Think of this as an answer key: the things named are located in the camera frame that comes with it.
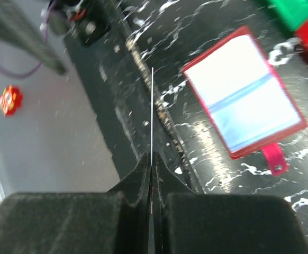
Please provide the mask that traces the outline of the red leather card holder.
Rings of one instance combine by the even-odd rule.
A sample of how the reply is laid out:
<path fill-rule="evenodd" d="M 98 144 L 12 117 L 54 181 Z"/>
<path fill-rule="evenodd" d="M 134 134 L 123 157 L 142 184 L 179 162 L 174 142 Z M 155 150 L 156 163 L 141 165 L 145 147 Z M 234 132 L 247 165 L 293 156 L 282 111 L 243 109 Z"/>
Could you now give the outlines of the red leather card holder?
<path fill-rule="evenodd" d="M 278 143 L 305 129 L 307 121 L 247 26 L 182 72 L 232 159 L 259 150 L 273 175 L 288 170 Z"/>

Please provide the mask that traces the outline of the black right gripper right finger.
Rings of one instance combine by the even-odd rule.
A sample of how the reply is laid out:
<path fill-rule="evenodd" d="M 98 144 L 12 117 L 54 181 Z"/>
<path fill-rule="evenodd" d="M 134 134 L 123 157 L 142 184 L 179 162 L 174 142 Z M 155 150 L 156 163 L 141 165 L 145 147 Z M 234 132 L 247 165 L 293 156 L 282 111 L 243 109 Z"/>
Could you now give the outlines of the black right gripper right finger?
<path fill-rule="evenodd" d="M 290 205 L 268 195 L 197 194 L 153 154 L 156 253 L 308 253 Z"/>

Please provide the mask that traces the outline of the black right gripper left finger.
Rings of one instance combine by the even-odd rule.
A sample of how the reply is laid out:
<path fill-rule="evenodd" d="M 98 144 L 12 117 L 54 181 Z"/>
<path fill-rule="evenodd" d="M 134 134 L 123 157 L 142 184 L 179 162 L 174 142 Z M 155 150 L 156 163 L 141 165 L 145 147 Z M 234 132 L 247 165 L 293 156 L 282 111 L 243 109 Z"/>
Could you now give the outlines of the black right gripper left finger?
<path fill-rule="evenodd" d="M 105 193 L 15 193 L 0 204 L 0 253 L 147 253 L 150 158 Z"/>

